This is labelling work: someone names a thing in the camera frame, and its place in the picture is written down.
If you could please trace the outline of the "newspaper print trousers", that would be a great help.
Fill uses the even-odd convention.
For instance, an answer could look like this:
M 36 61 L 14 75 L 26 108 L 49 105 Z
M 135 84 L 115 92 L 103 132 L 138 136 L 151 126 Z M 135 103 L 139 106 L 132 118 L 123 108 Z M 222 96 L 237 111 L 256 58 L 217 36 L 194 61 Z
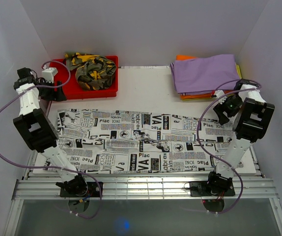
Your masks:
M 58 145 L 79 171 L 93 174 L 208 171 L 232 140 L 232 123 L 135 111 L 57 112 Z

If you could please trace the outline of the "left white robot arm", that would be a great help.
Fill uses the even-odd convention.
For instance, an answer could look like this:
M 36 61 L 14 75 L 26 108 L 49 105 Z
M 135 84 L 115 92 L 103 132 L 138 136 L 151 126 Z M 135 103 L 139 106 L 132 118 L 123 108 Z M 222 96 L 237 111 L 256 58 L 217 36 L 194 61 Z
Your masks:
M 56 171 L 61 182 L 57 182 L 56 186 L 71 195 L 85 195 L 88 184 L 67 159 L 66 152 L 59 147 L 58 134 L 39 105 L 38 98 L 47 101 L 67 100 L 62 88 L 52 88 L 62 84 L 61 81 L 54 82 L 57 69 L 45 69 L 41 78 L 35 78 L 32 70 L 26 67 L 18 69 L 17 73 L 19 79 L 14 83 L 14 89 L 24 95 L 19 98 L 19 116 L 13 119 L 16 129 L 31 150 L 45 156 L 53 166 L 58 166 Z

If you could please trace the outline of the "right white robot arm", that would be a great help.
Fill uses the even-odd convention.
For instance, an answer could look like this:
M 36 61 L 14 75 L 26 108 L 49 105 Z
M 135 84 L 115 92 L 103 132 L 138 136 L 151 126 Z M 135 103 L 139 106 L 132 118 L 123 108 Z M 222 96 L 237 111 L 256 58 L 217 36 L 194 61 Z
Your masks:
M 266 102 L 259 91 L 260 85 L 254 81 L 241 79 L 236 82 L 235 94 L 223 97 L 213 108 L 219 124 L 227 124 L 231 118 L 232 140 L 223 159 L 208 175 L 206 191 L 211 195 L 224 196 L 233 191 L 234 171 L 245 152 L 266 134 L 275 105 Z

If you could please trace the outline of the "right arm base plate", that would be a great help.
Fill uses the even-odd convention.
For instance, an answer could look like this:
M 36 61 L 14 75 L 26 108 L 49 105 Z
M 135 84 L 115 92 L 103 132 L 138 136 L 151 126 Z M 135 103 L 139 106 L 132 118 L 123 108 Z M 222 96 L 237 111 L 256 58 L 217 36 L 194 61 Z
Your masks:
M 212 187 L 207 181 L 190 181 L 189 190 L 192 197 L 233 197 L 235 196 L 235 190 L 230 187 L 227 191 Z

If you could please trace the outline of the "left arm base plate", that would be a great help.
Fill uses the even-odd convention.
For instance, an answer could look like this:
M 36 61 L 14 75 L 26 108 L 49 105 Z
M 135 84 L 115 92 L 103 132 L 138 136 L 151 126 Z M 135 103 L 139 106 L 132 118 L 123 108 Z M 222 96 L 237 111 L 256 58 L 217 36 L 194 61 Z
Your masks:
M 100 191 L 103 192 L 103 187 L 104 187 L 104 183 L 102 181 L 99 181 L 99 185 L 100 187 L 98 187 L 97 183 L 94 181 L 89 181 L 87 182 L 87 186 L 88 186 L 88 191 L 86 193 L 86 195 L 76 195 L 76 194 L 70 194 L 67 191 L 61 189 L 59 196 L 63 197 L 63 198 L 75 198 L 75 197 L 86 197 L 86 196 L 90 196 L 90 197 L 100 197 Z

